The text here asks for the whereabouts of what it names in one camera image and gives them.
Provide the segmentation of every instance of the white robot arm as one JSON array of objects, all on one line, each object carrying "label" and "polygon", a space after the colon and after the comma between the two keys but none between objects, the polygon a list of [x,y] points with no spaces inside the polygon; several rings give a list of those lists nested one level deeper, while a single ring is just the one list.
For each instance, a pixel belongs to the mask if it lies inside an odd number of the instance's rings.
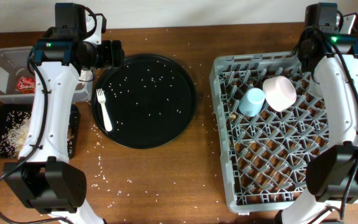
[{"label": "white robot arm", "polygon": [[[85,174],[68,165],[68,121],[80,70],[120,67],[124,52],[120,41],[101,40],[106,31],[102,14],[78,4],[57,3],[55,18],[56,27],[29,55],[36,79],[29,132],[19,162],[6,163],[0,181],[4,179],[27,208],[54,217],[44,221],[103,224],[85,200]],[[1,211],[0,217],[18,223]]]},{"label": "white robot arm", "polygon": [[298,58],[302,69],[313,73],[311,89],[324,96],[329,143],[328,150],[308,164],[307,188],[278,213],[277,223],[320,223],[333,210],[343,220],[345,204],[358,199],[358,40],[348,35],[355,31],[358,16],[345,16],[338,27],[336,15],[336,4],[306,8]]}]

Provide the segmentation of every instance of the white wall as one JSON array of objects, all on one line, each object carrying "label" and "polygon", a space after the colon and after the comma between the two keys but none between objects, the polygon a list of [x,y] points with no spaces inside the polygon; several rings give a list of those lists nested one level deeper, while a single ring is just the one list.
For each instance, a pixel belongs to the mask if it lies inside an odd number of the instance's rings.
[{"label": "white wall", "polygon": [[[75,0],[103,13],[108,28],[207,26],[301,22],[305,0]],[[55,23],[51,0],[0,0],[0,32],[40,31]],[[331,0],[339,10],[358,13],[357,0]]]}]

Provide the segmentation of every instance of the wooden table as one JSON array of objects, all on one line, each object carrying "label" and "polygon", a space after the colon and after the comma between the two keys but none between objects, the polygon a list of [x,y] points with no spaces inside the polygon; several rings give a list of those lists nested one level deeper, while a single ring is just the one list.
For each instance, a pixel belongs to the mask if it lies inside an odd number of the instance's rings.
[{"label": "wooden table", "polygon": [[[291,50],[302,29],[302,23],[121,29],[108,30],[103,38],[121,40],[126,55],[153,53],[176,60],[197,83],[197,93],[208,96],[208,76],[216,57]],[[0,34],[0,48],[34,45],[41,36],[40,32]],[[227,209],[211,98],[198,102],[195,119],[182,135],[150,150],[128,149],[106,137],[98,138],[91,131],[90,105],[76,105],[81,122],[70,164],[85,172],[87,199],[108,223],[269,223],[262,220],[276,214],[239,217]],[[101,145],[94,148],[96,142]],[[103,169],[98,166],[99,155]],[[7,161],[0,159],[0,175]],[[97,176],[101,170],[108,183]],[[24,208],[5,183],[0,185],[0,208],[14,220],[45,218]],[[347,206],[346,222],[358,223],[358,205]]]}]

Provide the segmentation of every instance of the light blue cup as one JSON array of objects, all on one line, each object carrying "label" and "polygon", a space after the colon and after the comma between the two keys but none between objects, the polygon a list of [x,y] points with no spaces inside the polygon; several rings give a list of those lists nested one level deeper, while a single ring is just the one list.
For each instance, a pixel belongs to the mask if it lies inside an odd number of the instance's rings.
[{"label": "light blue cup", "polygon": [[259,114],[265,101],[265,93],[259,88],[251,88],[240,100],[239,110],[245,116]]}]

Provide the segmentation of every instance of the black round tray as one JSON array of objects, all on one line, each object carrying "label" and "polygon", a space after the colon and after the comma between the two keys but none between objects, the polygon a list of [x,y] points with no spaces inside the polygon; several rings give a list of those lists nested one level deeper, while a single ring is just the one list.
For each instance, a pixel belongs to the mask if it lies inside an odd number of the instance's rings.
[{"label": "black round tray", "polygon": [[[104,129],[96,89],[102,88],[112,131]],[[148,149],[175,139],[193,119],[196,90],[176,62],[159,55],[126,58],[118,69],[106,71],[92,95],[93,118],[99,129],[123,146]]]}]

